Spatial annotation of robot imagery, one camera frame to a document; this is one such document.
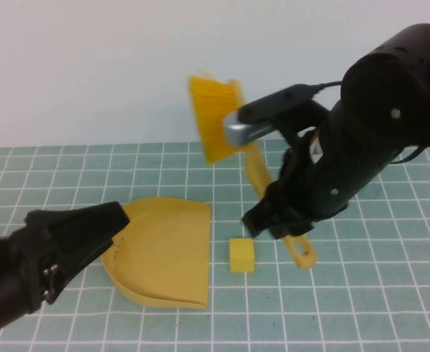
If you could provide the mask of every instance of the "table surface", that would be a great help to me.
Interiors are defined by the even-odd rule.
[[[260,146],[276,175],[284,142]],[[257,201],[242,158],[206,166],[199,143],[1,148],[0,234],[34,209],[157,195],[208,202],[213,216],[207,312],[137,306],[97,260],[0,331],[0,352],[430,351],[430,150],[317,224],[313,270],[264,233],[255,271],[232,274],[228,240],[247,236],[239,219]]]

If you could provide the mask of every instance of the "yellow cube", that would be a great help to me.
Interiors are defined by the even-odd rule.
[[[230,270],[233,273],[254,271],[254,241],[252,238],[230,239]]]

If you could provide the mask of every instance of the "white background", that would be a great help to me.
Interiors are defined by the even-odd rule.
[[[0,146],[196,140],[189,74],[253,100],[422,22],[430,0],[0,0]]]

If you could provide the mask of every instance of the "hand brush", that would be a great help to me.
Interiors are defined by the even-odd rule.
[[[253,142],[243,147],[232,147],[226,142],[223,131],[224,118],[244,105],[241,85],[234,79],[224,84],[212,78],[192,76],[189,90],[207,163],[215,164],[229,155],[245,151],[244,168],[252,187],[262,198],[272,178],[257,144]],[[299,268],[308,269],[315,265],[316,253],[306,235],[286,235],[283,243]]]

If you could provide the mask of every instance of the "black cable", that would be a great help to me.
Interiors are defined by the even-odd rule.
[[[323,83],[319,85],[323,88],[329,88],[329,87],[340,86],[341,84],[342,84],[342,81],[334,81],[334,82]]]

